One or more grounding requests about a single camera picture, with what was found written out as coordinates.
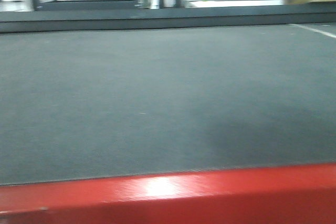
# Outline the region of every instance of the floor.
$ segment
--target floor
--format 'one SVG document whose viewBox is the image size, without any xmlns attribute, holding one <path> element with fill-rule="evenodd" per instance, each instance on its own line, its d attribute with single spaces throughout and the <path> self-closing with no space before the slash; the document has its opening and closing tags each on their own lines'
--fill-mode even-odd
<svg viewBox="0 0 336 224">
<path fill-rule="evenodd" d="M 2 34 L 0 184 L 335 162 L 328 34 L 336 24 Z"/>
</svg>

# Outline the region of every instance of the red edge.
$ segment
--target red edge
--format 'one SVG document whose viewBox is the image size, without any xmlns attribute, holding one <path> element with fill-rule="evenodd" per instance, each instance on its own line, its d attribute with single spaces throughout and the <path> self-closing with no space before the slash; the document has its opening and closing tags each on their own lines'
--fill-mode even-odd
<svg viewBox="0 0 336 224">
<path fill-rule="evenodd" d="M 336 164 L 0 187 L 0 224 L 336 223 Z"/>
</svg>

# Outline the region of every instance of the red metal frame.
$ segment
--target red metal frame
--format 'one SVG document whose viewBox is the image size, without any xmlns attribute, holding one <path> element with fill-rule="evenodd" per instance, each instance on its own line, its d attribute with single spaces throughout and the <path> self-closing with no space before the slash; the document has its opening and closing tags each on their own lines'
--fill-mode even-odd
<svg viewBox="0 0 336 224">
<path fill-rule="evenodd" d="M 336 223 L 336 164 L 0 187 L 0 224 Z"/>
</svg>

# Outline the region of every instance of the gray carpet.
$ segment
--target gray carpet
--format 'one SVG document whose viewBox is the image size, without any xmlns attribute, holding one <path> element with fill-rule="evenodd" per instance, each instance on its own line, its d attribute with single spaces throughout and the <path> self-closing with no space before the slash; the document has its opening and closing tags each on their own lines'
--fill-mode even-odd
<svg viewBox="0 0 336 224">
<path fill-rule="evenodd" d="M 286 25 L 0 35 L 0 184 L 334 162 L 335 42 Z"/>
</svg>

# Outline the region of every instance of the white line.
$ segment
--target white line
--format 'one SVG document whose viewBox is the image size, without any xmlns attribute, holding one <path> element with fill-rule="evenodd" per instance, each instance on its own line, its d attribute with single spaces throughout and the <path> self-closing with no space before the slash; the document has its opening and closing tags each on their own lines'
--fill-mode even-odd
<svg viewBox="0 0 336 224">
<path fill-rule="evenodd" d="M 332 33 L 329 33 L 327 31 L 321 31 L 319 29 L 315 29 L 315 28 L 311 28 L 311 27 L 308 27 L 308 26 L 303 26 L 303 25 L 298 25 L 298 24 L 290 24 L 291 26 L 296 26 L 296 27 L 300 27 L 302 29 L 305 29 L 305 30 L 309 30 L 309 31 L 313 31 L 314 33 L 319 33 L 319 34 L 323 34 L 323 35 L 326 35 L 330 38 L 333 38 L 333 39 L 336 39 L 336 34 L 332 34 Z"/>
</svg>

